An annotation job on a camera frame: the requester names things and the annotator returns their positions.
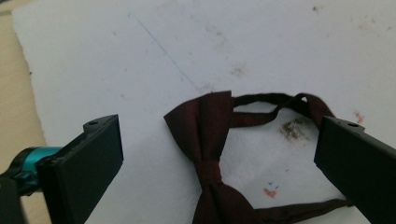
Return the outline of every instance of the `bow tie knot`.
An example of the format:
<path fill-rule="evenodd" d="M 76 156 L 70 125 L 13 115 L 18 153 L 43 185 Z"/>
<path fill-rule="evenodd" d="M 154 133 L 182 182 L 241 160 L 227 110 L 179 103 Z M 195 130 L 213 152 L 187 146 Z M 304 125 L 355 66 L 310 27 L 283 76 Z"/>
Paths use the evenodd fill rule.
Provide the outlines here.
<path fill-rule="evenodd" d="M 219 161 L 199 161 L 194 166 L 201 187 L 222 184 Z"/>

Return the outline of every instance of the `dark red bow tie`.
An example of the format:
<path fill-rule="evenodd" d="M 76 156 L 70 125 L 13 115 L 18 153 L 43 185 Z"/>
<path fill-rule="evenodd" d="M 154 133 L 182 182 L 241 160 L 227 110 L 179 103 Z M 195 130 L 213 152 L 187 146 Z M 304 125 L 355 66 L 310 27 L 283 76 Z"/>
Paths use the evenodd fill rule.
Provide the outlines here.
<path fill-rule="evenodd" d="M 270 113 L 233 112 L 239 105 L 254 102 L 267 102 L 277 107 Z M 232 97 L 230 91 L 190 100 L 165 115 L 178 146 L 194 163 L 202 187 L 192 223 L 294 223 L 350 205 L 350 201 L 334 199 L 324 203 L 254 209 L 241 193 L 221 181 L 219 158 L 229 129 L 268 123 L 283 107 L 311 118 L 318 127 L 323 116 L 333 117 L 329 107 L 314 95 L 301 93 L 291 97 L 268 93 Z"/>

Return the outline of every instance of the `wooden table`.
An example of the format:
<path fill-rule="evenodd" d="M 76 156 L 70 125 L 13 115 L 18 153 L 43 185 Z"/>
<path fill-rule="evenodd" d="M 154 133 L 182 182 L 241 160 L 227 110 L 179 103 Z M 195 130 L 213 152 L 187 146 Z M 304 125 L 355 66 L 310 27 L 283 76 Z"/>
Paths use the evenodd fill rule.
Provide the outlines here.
<path fill-rule="evenodd" d="M 11 0 L 0 5 L 0 173 L 21 150 L 46 145 L 29 67 L 12 25 L 11 10 L 29 2 Z M 42 193 L 21 199 L 29 223 L 50 223 Z"/>

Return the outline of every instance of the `red stain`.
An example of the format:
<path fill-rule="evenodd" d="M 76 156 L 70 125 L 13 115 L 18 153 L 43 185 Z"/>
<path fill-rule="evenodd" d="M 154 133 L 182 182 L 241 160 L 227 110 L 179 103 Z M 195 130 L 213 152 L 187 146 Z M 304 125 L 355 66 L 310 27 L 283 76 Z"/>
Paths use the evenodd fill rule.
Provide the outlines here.
<path fill-rule="evenodd" d="M 263 190 L 264 190 L 264 193 L 266 195 L 268 195 L 269 197 L 271 197 L 271 198 L 275 198 L 275 196 L 277 195 L 277 191 L 276 190 L 269 190 L 269 189 L 266 189 L 266 188 L 264 188 Z"/>
<path fill-rule="evenodd" d="M 358 111 L 353 112 L 353 115 L 355 115 L 356 118 L 358 118 L 358 124 L 363 124 L 364 122 L 364 116 L 359 113 Z"/>

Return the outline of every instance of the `white paper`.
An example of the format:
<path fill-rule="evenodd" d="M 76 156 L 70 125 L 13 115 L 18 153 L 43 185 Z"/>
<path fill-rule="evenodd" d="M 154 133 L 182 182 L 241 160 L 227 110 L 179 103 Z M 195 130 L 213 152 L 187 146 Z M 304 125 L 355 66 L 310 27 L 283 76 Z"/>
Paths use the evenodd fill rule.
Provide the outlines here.
<path fill-rule="evenodd" d="M 396 15 L 371 1 L 53 1 L 13 11 L 47 143 L 120 115 L 125 161 L 87 223 L 191 223 L 200 187 L 163 115 L 211 91 L 311 92 L 392 147 Z M 246 110 L 271 110 L 251 105 Z M 223 181 L 255 208 L 342 197 L 313 163 L 318 131 L 300 116 L 231 130 Z M 275 198 L 263 189 L 277 187 Z M 342 208 L 305 223 L 368 223 Z"/>

